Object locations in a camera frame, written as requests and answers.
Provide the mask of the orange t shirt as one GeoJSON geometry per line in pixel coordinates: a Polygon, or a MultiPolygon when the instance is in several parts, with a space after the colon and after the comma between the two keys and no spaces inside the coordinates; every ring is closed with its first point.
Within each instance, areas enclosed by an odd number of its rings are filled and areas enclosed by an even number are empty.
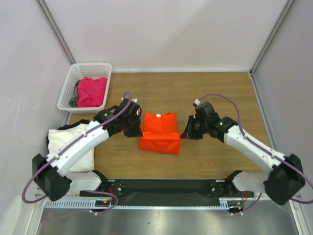
{"type": "Polygon", "coordinates": [[[166,154],[180,153],[181,138],[175,113],[146,113],[141,130],[143,136],[139,139],[139,149],[166,154]]]}

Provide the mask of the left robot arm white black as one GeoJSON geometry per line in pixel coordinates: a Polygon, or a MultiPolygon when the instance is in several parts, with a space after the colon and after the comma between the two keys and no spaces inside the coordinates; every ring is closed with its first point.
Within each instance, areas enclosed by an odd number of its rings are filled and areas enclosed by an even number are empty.
{"type": "Polygon", "coordinates": [[[67,173],[90,150],[120,132],[128,138],[142,136],[141,111],[137,99],[123,98],[118,106],[98,112],[81,133],[58,150],[33,157],[30,181],[51,201],[61,199],[72,182],[67,173]]]}

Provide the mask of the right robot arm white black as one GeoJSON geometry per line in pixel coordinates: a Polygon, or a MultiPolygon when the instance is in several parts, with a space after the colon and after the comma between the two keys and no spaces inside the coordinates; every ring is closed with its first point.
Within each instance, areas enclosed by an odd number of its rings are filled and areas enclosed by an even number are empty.
{"type": "Polygon", "coordinates": [[[195,113],[189,116],[182,139],[199,140],[204,134],[217,138],[256,163],[262,174],[236,171],[229,176],[225,191],[238,196],[242,191],[265,193],[273,202],[284,205],[305,186],[301,160],[294,154],[278,152],[247,133],[230,117],[219,117],[209,102],[193,103],[195,113]]]}

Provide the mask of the pink t shirt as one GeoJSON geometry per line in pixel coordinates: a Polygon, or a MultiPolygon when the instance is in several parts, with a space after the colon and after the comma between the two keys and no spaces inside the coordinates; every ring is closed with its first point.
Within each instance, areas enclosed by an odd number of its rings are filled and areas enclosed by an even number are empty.
{"type": "Polygon", "coordinates": [[[106,93],[106,86],[106,77],[100,77],[97,79],[84,77],[78,83],[78,107],[88,108],[101,106],[103,104],[104,95],[106,93]]]}

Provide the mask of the white plastic laundry basket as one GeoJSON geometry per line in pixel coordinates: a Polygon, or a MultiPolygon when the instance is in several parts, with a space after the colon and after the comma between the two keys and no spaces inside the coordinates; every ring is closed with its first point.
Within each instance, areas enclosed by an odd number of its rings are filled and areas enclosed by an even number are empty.
{"type": "Polygon", "coordinates": [[[72,114],[84,114],[84,113],[97,113],[105,107],[108,90],[110,85],[112,73],[112,65],[105,62],[88,62],[88,63],[76,63],[69,67],[57,107],[59,110],[68,111],[72,114]],[[105,94],[102,104],[99,107],[70,107],[69,101],[72,97],[74,86],[77,81],[89,77],[92,79],[98,79],[101,77],[107,78],[107,85],[105,88],[105,94]]]}

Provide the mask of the grey t shirt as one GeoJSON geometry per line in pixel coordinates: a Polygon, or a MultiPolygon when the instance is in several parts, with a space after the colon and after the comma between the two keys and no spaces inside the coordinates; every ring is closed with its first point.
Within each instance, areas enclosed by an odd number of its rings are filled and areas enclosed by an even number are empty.
{"type": "Polygon", "coordinates": [[[72,96],[68,102],[69,106],[71,108],[76,108],[78,107],[77,101],[78,101],[78,86],[79,86],[80,80],[78,80],[73,88],[72,96]]]}

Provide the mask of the folded white t shirt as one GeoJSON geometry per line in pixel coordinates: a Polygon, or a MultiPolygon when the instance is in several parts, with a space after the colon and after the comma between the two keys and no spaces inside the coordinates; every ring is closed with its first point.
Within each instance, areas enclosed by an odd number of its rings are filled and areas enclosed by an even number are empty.
{"type": "MultiPolygon", "coordinates": [[[[47,147],[49,153],[53,153],[68,143],[74,137],[79,135],[87,124],[80,124],[71,129],[58,131],[57,129],[49,129],[47,136],[47,147]]],[[[69,171],[70,172],[90,172],[94,170],[94,149],[90,150],[83,156],[69,171]]]]}

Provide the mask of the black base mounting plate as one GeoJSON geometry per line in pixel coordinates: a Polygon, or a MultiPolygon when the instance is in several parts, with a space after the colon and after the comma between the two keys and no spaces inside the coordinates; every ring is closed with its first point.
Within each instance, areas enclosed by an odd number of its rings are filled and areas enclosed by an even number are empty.
{"type": "Polygon", "coordinates": [[[115,179],[101,184],[97,191],[113,192],[118,199],[127,202],[144,201],[183,201],[195,199],[204,202],[206,198],[242,199],[242,193],[225,180],[148,180],[115,179]]]}

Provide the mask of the left aluminium corner post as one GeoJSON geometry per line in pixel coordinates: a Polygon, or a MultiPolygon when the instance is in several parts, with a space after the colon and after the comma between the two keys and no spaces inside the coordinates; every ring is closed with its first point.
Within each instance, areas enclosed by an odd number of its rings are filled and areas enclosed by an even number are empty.
{"type": "Polygon", "coordinates": [[[36,4],[38,5],[44,19],[46,20],[48,26],[50,27],[53,35],[55,36],[61,50],[63,51],[65,57],[69,61],[69,63],[75,64],[76,61],[74,59],[74,56],[72,55],[72,52],[66,43],[66,40],[63,37],[63,34],[61,30],[59,29],[57,22],[55,21],[47,3],[45,0],[35,0],[36,4]]]}

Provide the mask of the aluminium corner post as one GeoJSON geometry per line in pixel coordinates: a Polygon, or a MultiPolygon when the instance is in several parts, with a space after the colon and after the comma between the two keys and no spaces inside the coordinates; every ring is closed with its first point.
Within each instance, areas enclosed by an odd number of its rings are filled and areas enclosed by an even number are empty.
{"type": "Polygon", "coordinates": [[[55,36],[61,50],[63,51],[65,57],[69,61],[69,63],[75,64],[76,61],[74,59],[74,56],[72,55],[72,52],[66,43],[66,40],[63,37],[63,34],[61,30],[59,29],[57,22],[55,21],[47,3],[45,0],[35,0],[36,4],[38,5],[44,19],[46,20],[48,26],[50,27],[53,35],[55,36]]]}
{"type": "Polygon", "coordinates": [[[295,0],[287,0],[286,3],[284,4],[277,20],[274,23],[274,26],[272,27],[264,45],[262,46],[255,62],[253,63],[249,74],[250,75],[254,75],[256,70],[258,69],[263,57],[265,56],[266,52],[268,51],[271,43],[273,42],[273,40],[275,39],[275,36],[277,35],[280,27],[282,26],[283,22],[285,21],[285,18],[287,17],[287,15],[289,14],[291,8],[293,7],[294,3],[296,1],[295,0]]]}

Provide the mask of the right aluminium corner post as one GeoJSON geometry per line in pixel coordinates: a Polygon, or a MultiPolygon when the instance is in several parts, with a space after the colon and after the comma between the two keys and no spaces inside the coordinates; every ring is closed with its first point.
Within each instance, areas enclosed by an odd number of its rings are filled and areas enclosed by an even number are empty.
{"type": "Polygon", "coordinates": [[[294,3],[296,1],[295,0],[287,0],[286,3],[284,4],[277,20],[274,23],[274,26],[272,27],[264,45],[262,46],[255,62],[253,63],[249,74],[250,75],[254,75],[256,70],[258,69],[263,57],[265,56],[266,52],[268,51],[271,43],[273,42],[273,40],[275,39],[275,36],[277,35],[280,27],[282,26],[283,22],[285,21],[285,18],[287,17],[287,15],[289,14],[291,8],[293,7],[294,3]]]}

